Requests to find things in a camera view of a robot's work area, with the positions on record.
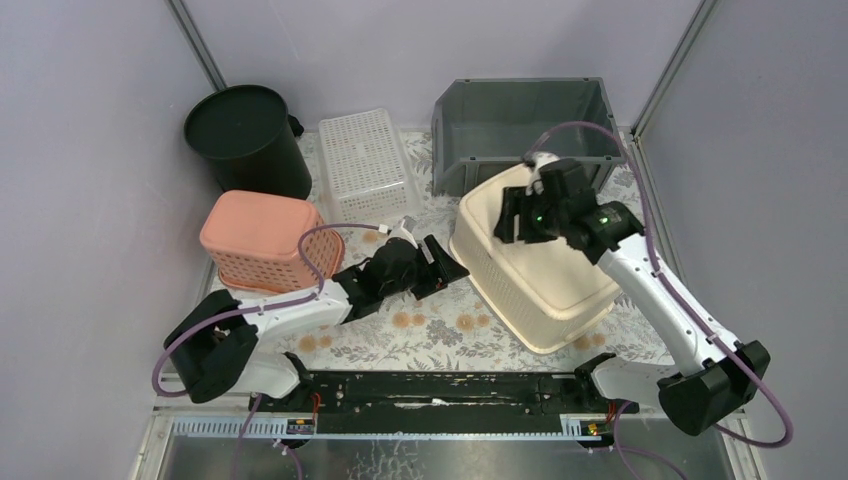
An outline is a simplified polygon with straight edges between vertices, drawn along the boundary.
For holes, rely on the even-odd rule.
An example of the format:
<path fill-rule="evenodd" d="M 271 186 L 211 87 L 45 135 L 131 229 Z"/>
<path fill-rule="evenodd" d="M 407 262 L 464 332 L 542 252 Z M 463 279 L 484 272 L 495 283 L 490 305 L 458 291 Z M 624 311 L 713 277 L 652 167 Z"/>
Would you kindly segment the white perforated plastic basket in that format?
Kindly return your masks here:
<path fill-rule="evenodd" d="M 332 223 L 372 223 L 422 208 L 412 164 L 388 111 L 318 123 L 321 200 Z"/>

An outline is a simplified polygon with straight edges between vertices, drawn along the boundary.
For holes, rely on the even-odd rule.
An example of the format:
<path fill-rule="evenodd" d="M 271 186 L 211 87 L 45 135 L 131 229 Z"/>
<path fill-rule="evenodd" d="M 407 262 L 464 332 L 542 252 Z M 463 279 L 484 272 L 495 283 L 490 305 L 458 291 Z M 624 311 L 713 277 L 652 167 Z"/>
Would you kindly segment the cream plastic tub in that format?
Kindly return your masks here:
<path fill-rule="evenodd" d="M 511 167 L 459 202 L 449 248 L 493 313 L 531 351 L 550 354 L 594 328 L 622 294 L 618 284 L 564 239 L 504 244 L 493 231 L 503 189 L 525 187 L 528 170 Z"/>

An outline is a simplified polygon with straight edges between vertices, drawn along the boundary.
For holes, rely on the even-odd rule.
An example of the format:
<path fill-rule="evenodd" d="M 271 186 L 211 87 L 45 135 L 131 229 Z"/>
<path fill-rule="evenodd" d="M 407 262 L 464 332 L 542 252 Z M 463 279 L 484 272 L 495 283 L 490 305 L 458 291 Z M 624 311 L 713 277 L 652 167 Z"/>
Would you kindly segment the grey plastic crate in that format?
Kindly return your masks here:
<path fill-rule="evenodd" d="M 456 80 L 432 115 L 433 192 L 463 196 L 519 163 L 545 132 L 543 150 L 578 158 L 601 188 L 623 159 L 594 125 L 618 130 L 599 77 Z"/>

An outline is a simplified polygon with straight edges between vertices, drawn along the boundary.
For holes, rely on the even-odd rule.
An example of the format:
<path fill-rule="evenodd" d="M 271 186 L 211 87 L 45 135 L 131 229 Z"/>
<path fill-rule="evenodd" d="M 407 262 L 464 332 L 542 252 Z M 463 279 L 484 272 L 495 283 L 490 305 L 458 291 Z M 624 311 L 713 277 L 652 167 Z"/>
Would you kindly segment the large black cylindrical container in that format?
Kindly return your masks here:
<path fill-rule="evenodd" d="M 224 192 L 300 200 L 312 192 L 288 106 L 271 88 L 236 85 L 207 96 L 188 113 L 183 136 Z"/>

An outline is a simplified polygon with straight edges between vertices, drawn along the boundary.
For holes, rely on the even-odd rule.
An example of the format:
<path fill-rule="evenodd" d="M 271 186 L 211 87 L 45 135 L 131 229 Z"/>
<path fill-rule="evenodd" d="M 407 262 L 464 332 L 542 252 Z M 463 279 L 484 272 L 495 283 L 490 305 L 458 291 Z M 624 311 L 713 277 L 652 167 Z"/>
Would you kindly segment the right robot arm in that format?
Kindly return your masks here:
<path fill-rule="evenodd" d="M 504 244 L 564 239 L 634 302 L 674 361 L 664 370 L 604 354 L 582 368 L 577 405 L 597 412 L 611 400 L 631 400 L 660 408 L 697 436 L 752 400 L 771 362 L 766 347 L 741 342 L 663 273 L 643 224 L 619 201 L 599 203 L 576 160 L 541 152 L 524 165 L 530 177 L 504 188 L 494 237 Z"/>

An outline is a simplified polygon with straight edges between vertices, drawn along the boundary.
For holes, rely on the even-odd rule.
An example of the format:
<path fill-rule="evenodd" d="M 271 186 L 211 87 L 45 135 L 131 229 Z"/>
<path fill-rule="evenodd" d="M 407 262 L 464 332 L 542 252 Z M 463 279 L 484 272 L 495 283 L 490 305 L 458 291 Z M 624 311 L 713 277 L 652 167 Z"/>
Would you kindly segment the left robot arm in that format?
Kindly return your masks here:
<path fill-rule="evenodd" d="M 296 411 L 309 401 L 305 368 L 291 355 L 264 354 L 265 341 L 360 320 L 392 296 L 421 300 L 468 277 L 468 270 L 428 235 L 420 243 L 391 238 L 364 261 L 312 291 L 240 301 L 226 290 L 207 295 L 166 337 L 180 394 L 202 404 L 229 392 L 256 393 Z"/>

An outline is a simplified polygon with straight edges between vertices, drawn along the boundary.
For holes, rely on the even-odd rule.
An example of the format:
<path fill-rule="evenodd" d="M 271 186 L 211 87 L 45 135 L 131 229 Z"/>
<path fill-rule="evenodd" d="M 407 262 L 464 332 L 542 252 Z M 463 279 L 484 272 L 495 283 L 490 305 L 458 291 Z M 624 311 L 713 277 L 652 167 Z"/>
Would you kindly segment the pink perforated basket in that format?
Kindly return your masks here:
<path fill-rule="evenodd" d="M 329 278 L 344 257 L 344 241 L 334 230 L 308 230 L 324 224 L 310 202 L 243 190 L 222 194 L 199 235 L 200 244 L 231 288 L 287 293 L 317 284 L 307 265 Z"/>

